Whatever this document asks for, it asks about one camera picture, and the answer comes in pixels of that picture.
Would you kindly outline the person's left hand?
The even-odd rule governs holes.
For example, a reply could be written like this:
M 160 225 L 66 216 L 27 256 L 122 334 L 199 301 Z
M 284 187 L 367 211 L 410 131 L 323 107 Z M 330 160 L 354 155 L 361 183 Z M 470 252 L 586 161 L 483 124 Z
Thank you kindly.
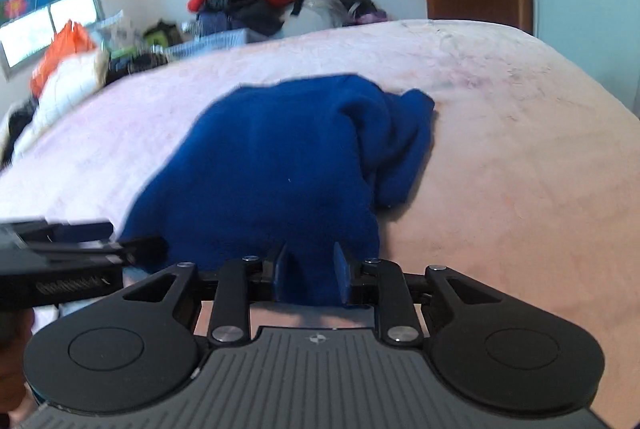
M 23 373 L 24 351 L 32 338 L 35 312 L 32 309 L 1 316 L 1 412 L 9 414 L 26 397 Z

